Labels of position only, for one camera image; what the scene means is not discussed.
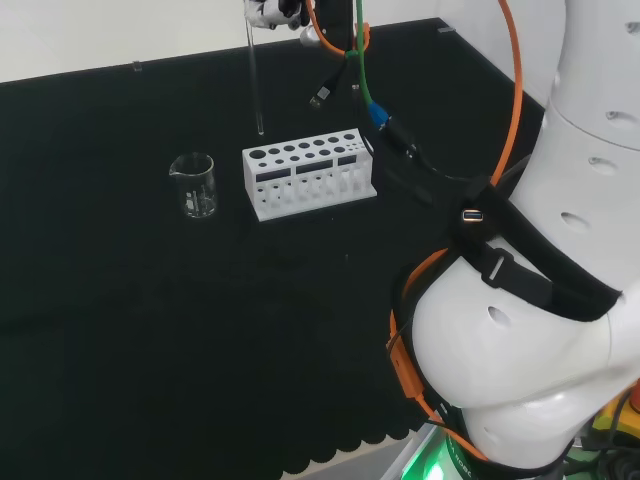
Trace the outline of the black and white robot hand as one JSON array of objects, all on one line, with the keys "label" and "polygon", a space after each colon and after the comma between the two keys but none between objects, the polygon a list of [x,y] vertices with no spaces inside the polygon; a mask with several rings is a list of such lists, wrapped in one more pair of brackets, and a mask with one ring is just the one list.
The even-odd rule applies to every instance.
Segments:
[{"label": "black and white robot hand", "polygon": [[251,27],[276,30],[283,26],[300,34],[303,46],[320,46],[311,24],[310,8],[302,0],[244,0],[244,17]]}]

